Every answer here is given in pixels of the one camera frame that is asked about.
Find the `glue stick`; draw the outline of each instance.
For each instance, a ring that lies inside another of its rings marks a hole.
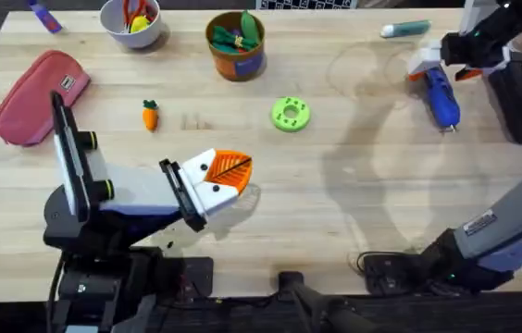
[[[430,24],[428,20],[387,24],[382,27],[380,37],[391,38],[422,34],[429,30],[429,26]]]
[[[31,6],[31,10],[35,13],[35,16],[43,23],[49,32],[56,33],[61,31],[61,24],[57,22],[56,18],[51,15],[45,6],[38,4],[36,0],[29,0],[29,6]]]

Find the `scissors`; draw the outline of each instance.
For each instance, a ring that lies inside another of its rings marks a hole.
[[[150,22],[155,18],[155,11],[146,4],[146,0],[138,0],[138,9],[134,12],[130,12],[130,2],[131,0],[123,0],[123,32],[126,33],[130,33],[131,23],[140,15],[146,16]]]

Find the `green donut toy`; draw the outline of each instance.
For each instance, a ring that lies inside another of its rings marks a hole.
[[[305,101],[296,97],[282,97],[271,109],[271,122],[278,129],[296,132],[308,125],[310,108]]]

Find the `blue toy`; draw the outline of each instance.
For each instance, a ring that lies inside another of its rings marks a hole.
[[[454,99],[453,87],[440,67],[426,72],[429,106],[436,123],[443,130],[456,130],[461,121],[461,109]]]

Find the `white sticker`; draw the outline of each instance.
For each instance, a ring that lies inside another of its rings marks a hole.
[[[483,230],[497,219],[498,217],[490,209],[481,216],[475,217],[472,221],[465,223],[463,225],[463,230],[467,236],[471,236]]]
[[[76,80],[74,80],[74,78],[72,78],[70,75],[66,75],[59,85],[64,88],[66,92],[69,92],[75,82]]]

